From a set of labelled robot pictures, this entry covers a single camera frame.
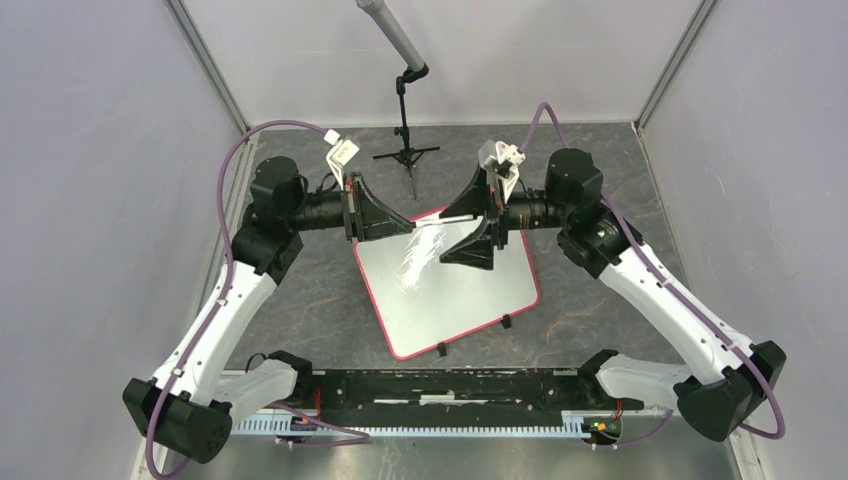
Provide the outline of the black white marker pen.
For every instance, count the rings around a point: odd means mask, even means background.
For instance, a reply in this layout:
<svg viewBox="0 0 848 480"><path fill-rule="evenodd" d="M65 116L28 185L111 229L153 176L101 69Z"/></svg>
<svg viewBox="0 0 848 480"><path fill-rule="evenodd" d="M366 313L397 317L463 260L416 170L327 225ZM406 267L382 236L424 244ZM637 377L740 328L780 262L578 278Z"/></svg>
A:
<svg viewBox="0 0 848 480"><path fill-rule="evenodd" d="M430 226L441 226L452 223L462 223L475 220L476 217L471 214L441 217L439 212L434 212L432 215L425 215L414 221L416 228L425 228Z"/></svg>

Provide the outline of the whiteboard with pink frame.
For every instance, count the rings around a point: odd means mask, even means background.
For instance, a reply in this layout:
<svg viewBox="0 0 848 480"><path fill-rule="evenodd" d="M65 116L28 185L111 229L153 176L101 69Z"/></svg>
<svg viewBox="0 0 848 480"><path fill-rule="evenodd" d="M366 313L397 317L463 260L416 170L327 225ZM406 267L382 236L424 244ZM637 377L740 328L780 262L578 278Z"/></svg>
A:
<svg viewBox="0 0 848 480"><path fill-rule="evenodd" d="M525 233L513 231L494 269L442 264L439 256L478 220L414 228L353 246L392 356L407 360L534 308L541 297Z"/></svg>

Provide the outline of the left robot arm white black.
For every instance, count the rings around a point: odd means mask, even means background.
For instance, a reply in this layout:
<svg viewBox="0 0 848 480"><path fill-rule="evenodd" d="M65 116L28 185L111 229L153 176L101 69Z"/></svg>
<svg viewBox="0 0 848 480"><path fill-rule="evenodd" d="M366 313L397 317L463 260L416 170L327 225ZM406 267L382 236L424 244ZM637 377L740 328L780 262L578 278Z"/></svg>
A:
<svg viewBox="0 0 848 480"><path fill-rule="evenodd" d="M310 362L274 352L258 367L222 381L226 362L259 308L282 283L303 248L304 231L341 229L351 242L411 233L414 222L380 201L358 172L341 173L329 189L308 189L296 162L262 161L250 184L252 201L228 241L213 292L173 353L147 380L133 378L122 400L145 439L150 474L156 449L205 464L234 426L278 401L306 405L314 381Z"/></svg>

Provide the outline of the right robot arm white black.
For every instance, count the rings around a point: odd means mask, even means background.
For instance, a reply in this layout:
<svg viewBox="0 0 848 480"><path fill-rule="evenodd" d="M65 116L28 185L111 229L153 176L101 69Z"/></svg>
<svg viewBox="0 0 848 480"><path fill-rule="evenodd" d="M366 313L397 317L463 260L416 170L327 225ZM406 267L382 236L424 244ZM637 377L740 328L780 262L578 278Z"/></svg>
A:
<svg viewBox="0 0 848 480"><path fill-rule="evenodd" d="M677 364L604 350L580 367L580 400L602 408L636 400L679 414L703 437L721 442L746 429L762 404L774 414L772 437L786 431L774 388L786 363L772 341L756 343L719 318L664 267L641 234L603 192L590 153L562 148L547 164L539 190L522 189L523 155L498 144L482 153L471 181L441 213L468 217L477 228L441 254L443 264L492 270L513 231L553 229L574 265L630 303L675 349Z"/></svg>

